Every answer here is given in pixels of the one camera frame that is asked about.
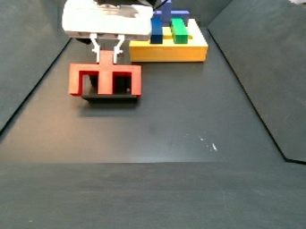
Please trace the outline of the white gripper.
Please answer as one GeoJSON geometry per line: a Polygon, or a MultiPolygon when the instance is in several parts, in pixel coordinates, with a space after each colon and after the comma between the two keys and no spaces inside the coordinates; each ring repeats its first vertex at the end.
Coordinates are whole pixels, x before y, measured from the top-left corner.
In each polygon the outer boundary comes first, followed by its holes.
{"type": "Polygon", "coordinates": [[[67,0],[63,7],[63,30],[71,38],[90,38],[101,61],[97,38],[118,38],[114,64],[123,53],[125,40],[149,40],[153,34],[154,0],[67,0]]]}

